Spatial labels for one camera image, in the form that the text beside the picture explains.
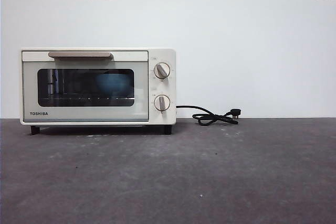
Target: toshiba logo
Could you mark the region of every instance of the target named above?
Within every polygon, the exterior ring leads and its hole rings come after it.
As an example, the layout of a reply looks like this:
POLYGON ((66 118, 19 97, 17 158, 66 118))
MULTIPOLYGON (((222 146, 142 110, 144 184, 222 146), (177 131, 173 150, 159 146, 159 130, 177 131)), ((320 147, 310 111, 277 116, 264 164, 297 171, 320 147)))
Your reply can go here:
POLYGON ((30 112, 31 115, 48 115, 48 112, 30 112))

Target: black power cord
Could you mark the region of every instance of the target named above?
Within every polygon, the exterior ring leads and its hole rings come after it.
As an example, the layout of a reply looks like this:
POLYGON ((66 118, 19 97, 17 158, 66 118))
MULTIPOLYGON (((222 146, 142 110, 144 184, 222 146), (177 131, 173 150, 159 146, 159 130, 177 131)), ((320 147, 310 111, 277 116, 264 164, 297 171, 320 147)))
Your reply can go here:
POLYGON ((190 105, 176 106, 176 108, 198 109, 198 110, 203 110, 204 112, 206 112, 207 114, 193 114, 193 118, 198 120, 198 123, 201 126, 208 126, 217 121, 222 121, 222 122, 231 123, 231 124, 238 124, 238 121, 235 121, 234 119, 238 118, 238 116, 241 113, 240 109, 232 109, 230 110, 230 112, 227 112, 225 115, 216 115, 205 108, 198 107, 198 106, 190 106, 190 105))

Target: wall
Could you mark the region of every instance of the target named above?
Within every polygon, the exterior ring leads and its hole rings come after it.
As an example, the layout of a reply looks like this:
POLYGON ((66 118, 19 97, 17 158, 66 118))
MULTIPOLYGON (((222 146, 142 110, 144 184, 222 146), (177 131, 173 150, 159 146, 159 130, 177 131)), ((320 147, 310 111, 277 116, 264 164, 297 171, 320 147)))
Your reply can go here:
MULTIPOLYGON (((1 24, 0 24, 0 41, 1 41, 1 24)), ((0 43, 0 84, 1 84, 1 61, 2 61, 2 58, 1 58, 1 43, 0 43)), ((1 118, 1 87, 0 87, 0 118, 1 118)))
POLYGON ((336 0, 2 0, 1 9, 3 118, 19 117, 23 47, 172 47, 178 104, 336 116, 336 0))

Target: gray concrete floor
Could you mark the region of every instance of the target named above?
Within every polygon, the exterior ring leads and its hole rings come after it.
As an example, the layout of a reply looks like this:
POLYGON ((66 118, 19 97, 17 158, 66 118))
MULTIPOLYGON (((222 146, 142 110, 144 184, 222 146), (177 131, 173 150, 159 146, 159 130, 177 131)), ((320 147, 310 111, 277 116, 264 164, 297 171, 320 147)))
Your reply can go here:
POLYGON ((336 223, 336 119, 173 135, 1 120, 1 223, 336 223))

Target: cream toaster oven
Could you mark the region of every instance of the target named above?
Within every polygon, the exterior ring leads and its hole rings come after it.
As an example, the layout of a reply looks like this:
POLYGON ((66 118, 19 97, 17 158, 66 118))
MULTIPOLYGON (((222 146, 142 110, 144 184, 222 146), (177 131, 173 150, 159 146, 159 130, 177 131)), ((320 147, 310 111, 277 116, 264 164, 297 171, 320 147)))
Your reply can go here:
POLYGON ((40 127, 176 122, 175 51, 164 48, 23 49, 21 117, 40 127))

